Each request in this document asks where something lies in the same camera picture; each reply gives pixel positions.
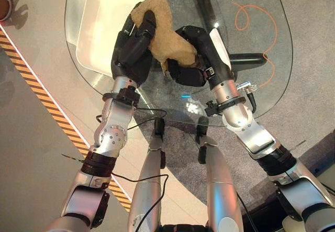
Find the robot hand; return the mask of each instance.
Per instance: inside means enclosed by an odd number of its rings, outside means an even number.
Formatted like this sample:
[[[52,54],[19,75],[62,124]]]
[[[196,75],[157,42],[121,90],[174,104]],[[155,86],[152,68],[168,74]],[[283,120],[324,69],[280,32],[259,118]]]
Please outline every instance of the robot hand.
[[[139,87],[148,77],[152,54],[148,49],[156,30],[155,15],[148,10],[139,28],[129,15],[119,32],[111,60],[113,79],[125,76]]]
[[[178,84],[200,87],[208,80],[212,89],[222,81],[233,80],[230,68],[222,62],[210,35],[204,29],[185,26],[176,32],[198,51],[196,68],[183,68],[176,60],[168,59],[168,70]]]

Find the yellow striped line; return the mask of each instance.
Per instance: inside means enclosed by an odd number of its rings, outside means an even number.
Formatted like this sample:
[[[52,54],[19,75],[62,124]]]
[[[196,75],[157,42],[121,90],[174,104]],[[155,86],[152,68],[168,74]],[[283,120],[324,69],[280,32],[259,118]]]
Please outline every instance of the yellow striped line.
[[[0,30],[0,35],[5,36],[2,30]],[[37,78],[30,72],[29,68],[21,59],[20,55],[16,52],[9,39],[7,39],[7,37],[1,37],[0,42],[0,47],[5,50],[6,54],[13,62],[15,68],[26,80],[27,84],[29,84],[31,90],[40,99],[41,103],[46,107],[53,119],[57,122],[60,128],[62,128],[63,132],[68,136],[68,138],[72,141],[73,145],[77,147],[78,151],[83,156],[86,156],[88,153],[87,145],[82,140],[80,135],[75,131],[72,125],[68,122],[68,120],[64,117],[64,115],[54,103],[52,98],[50,98],[48,93],[43,89],[43,86],[38,82]],[[109,189],[114,194],[115,198],[119,200],[120,204],[125,208],[125,210],[129,212],[131,207],[131,201],[127,198],[126,194],[119,187],[119,185],[115,181],[111,180],[109,184]]]

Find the glass table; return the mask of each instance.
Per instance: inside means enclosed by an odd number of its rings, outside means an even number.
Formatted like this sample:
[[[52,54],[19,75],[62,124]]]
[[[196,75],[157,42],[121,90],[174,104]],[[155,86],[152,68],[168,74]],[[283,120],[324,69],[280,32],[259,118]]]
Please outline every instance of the glass table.
[[[265,65],[239,71],[236,81],[257,85],[255,117],[269,111],[280,100],[289,81],[293,56],[291,33],[281,0],[168,1],[175,30],[185,25],[207,30],[216,27],[230,54],[260,52],[267,55]],[[96,92],[104,94],[113,87],[113,79],[81,66],[75,54],[84,4],[85,0],[66,0],[66,40],[81,76]],[[164,75],[159,64],[152,67],[138,92],[141,94],[139,107],[164,109],[166,119],[190,124],[206,115],[206,103],[214,99],[208,84],[200,88],[181,86],[169,74]],[[222,120],[210,117],[209,124],[221,126]]]

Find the small white object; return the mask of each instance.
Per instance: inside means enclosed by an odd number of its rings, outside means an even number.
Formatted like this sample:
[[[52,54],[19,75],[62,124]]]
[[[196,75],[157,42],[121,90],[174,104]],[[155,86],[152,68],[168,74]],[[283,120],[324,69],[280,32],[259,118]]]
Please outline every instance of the small white object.
[[[76,47],[79,63],[111,76],[117,35],[134,6],[143,0],[86,0]]]

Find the gray floor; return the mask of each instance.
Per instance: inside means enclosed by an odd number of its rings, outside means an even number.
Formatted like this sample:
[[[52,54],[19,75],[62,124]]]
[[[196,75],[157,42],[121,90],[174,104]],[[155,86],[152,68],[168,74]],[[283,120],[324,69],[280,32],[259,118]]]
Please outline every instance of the gray floor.
[[[0,49],[0,228],[42,231],[60,214],[81,158],[68,137]],[[128,213],[111,196],[95,231],[125,231]]]

